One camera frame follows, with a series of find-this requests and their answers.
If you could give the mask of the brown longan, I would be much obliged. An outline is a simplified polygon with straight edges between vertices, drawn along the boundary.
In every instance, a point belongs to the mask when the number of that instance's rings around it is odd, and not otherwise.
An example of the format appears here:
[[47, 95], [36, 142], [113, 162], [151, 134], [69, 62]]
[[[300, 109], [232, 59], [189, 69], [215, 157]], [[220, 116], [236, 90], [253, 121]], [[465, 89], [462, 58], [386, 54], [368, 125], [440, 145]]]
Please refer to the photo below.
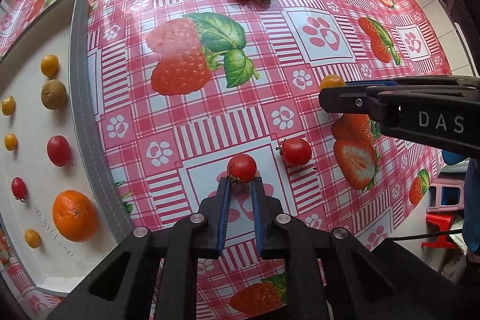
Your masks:
[[67, 90], [63, 82], [51, 79], [41, 89], [41, 102], [48, 110], [58, 110], [67, 101]]

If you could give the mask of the large orange mandarin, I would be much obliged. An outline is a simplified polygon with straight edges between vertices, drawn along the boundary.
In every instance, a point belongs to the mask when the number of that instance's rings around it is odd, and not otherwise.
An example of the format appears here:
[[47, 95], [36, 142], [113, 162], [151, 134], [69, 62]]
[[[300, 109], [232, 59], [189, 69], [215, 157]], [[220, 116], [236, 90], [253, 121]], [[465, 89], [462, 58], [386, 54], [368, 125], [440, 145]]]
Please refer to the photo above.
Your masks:
[[52, 218], [59, 234], [76, 243], [88, 241], [98, 227], [98, 215], [93, 203], [86, 195], [73, 189], [55, 197]]

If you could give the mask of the red tomato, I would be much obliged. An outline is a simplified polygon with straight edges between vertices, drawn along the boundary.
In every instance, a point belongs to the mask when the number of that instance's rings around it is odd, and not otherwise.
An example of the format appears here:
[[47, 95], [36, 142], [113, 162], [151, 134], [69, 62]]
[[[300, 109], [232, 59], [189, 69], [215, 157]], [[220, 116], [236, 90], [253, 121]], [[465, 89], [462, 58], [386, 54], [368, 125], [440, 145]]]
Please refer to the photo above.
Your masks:
[[256, 171], [256, 161], [248, 154], [237, 154], [227, 164], [227, 176], [236, 182], [251, 182]]
[[10, 189], [16, 200], [21, 202], [26, 201], [26, 198], [28, 196], [28, 189], [23, 179], [21, 179], [20, 177], [15, 177], [11, 181]]
[[312, 158], [310, 144], [300, 137], [284, 140], [278, 151], [283, 162], [288, 166], [304, 166]]
[[56, 166], [66, 166], [72, 159], [72, 152], [67, 139], [64, 136], [53, 136], [46, 146], [50, 161]]

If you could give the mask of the pink strawberry checkered tablecloth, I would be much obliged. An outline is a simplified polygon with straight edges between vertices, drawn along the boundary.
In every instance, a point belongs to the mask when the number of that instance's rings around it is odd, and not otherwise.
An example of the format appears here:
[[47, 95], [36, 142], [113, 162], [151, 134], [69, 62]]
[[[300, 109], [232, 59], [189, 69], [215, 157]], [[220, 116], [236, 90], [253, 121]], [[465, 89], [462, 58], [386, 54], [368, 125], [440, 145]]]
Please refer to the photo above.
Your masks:
[[[1, 17], [1, 48], [55, 0], [12, 0]], [[372, 248], [387, 234], [425, 228], [425, 203], [408, 193], [417, 172], [439, 173], [432, 149], [381, 138], [373, 188], [343, 177], [333, 154], [332, 118], [314, 106], [320, 80], [447, 71], [448, 60], [420, 0], [88, 0], [93, 95], [106, 158], [135, 223], [170, 227], [193, 208], [193, 175], [224, 172], [245, 149], [265, 163], [264, 185], [312, 227], [344, 224]], [[159, 22], [216, 12], [240, 24], [256, 67], [228, 88], [222, 69], [186, 96], [150, 86], [157, 57], [145, 38]], [[304, 166], [286, 165], [283, 141], [312, 148]]]

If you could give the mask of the red plastic stool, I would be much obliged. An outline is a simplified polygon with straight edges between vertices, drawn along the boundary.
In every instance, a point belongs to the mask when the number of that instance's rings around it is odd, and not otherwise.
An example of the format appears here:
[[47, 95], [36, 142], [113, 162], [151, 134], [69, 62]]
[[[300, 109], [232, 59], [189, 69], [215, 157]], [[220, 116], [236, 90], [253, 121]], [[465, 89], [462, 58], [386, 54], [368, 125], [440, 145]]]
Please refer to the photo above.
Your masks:
[[457, 249], [457, 245], [449, 238], [449, 232], [456, 219], [453, 213], [427, 213], [425, 222], [433, 227], [436, 234], [432, 241], [422, 241], [422, 248], [429, 249]]

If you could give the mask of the grey rectangular tray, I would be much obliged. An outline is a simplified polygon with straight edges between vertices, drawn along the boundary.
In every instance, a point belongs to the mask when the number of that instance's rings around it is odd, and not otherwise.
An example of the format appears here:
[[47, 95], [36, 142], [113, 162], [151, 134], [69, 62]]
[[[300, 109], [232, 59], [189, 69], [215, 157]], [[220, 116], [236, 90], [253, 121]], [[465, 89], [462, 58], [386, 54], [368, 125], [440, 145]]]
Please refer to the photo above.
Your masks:
[[[69, 294], [133, 230], [103, 151], [87, 52], [87, 0], [58, 0], [1, 57], [1, 95], [13, 97], [1, 134], [1, 225], [39, 290]], [[53, 204], [73, 189], [94, 205], [95, 234], [77, 243], [55, 227]]]

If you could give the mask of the small yellow tomato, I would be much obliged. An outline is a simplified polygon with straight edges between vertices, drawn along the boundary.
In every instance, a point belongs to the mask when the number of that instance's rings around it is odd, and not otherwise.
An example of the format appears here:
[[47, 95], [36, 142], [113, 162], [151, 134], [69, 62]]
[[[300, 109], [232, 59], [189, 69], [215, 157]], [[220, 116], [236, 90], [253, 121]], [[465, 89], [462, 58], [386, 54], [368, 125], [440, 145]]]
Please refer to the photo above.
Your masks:
[[18, 139], [15, 134], [10, 133], [4, 137], [4, 145], [6, 150], [14, 151], [18, 146]]
[[16, 100], [14, 99], [13, 96], [5, 97], [1, 101], [1, 112], [5, 116], [12, 115], [15, 112], [15, 109], [16, 109]]

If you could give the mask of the yellow-brown tomato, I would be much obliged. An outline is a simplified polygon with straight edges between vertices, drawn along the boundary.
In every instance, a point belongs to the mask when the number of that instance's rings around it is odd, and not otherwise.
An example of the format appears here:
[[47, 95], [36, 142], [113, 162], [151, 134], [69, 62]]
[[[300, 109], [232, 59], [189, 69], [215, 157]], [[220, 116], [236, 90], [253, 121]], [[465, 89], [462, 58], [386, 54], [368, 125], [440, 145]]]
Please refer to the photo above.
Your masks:
[[346, 82], [343, 80], [341, 76], [337, 75], [328, 75], [325, 76], [320, 82], [320, 90], [325, 88], [337, 88], [337, 87], [345, 87]]

